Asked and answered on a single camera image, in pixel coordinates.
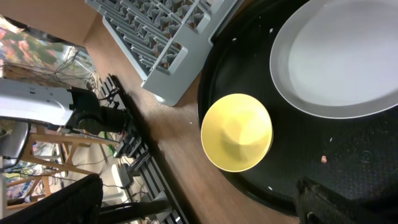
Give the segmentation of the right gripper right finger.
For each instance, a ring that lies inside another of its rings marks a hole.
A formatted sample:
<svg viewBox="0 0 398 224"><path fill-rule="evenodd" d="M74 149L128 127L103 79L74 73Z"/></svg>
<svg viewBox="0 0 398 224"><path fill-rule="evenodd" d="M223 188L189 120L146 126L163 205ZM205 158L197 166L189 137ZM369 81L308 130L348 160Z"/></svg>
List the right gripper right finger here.
<svg viewBox="0 0 398 224"><path fill-rule="evenodd" d="M308 178L298 180L294 205L300 224L397 223L397 197L360 204Z"/></svg>

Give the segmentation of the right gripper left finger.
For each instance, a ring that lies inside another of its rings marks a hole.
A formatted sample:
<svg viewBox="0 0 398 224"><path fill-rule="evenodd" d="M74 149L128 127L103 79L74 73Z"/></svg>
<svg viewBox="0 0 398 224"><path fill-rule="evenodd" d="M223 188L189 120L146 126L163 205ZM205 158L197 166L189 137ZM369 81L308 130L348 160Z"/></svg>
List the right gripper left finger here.
<svg viewBox="0 0 398 224"><path fill-rule="evenodd" d="M1 219L1 224L98 223L102 199L103 181L90 174Z"/></svg>

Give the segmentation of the yellow bowl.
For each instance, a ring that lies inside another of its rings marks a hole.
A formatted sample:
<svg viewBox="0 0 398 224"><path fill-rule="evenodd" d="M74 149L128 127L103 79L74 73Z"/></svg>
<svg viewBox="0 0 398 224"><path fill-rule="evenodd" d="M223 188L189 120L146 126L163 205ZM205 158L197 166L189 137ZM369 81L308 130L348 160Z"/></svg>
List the yellow bowl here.
<svg viewBox="0 0 398 224"><path fill-rule="evenodd" d="M255 97L235 93L211 105L201 124L201 145L213 165L226 172L256 166L274 138L271 117Z"/></svg>

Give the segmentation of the light grey round plate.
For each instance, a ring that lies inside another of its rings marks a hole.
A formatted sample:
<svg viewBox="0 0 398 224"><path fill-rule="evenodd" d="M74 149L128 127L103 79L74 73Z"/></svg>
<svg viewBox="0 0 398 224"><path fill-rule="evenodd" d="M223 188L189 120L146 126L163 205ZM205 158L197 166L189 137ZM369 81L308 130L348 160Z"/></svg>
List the light grey round plate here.
<svg viewBox="0 0 398 224"><path fill-rule="evenodd" d="M397 1L306 2L280 28L269 67L280 95L313 116L397 106Z"/></svg>

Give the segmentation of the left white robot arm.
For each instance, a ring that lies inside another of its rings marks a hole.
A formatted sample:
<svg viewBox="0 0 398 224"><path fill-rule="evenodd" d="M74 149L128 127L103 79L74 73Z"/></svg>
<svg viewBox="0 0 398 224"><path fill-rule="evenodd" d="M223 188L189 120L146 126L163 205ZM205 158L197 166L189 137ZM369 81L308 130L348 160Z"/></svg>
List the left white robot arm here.
<svg viewBox="0 0 398 224"><path fill-rule="evenodd" d="M83 129L90 134L120 133L128 118L123 110L100 105L89 90L41 86L1 79L1 118L58 128Z"/></svg>

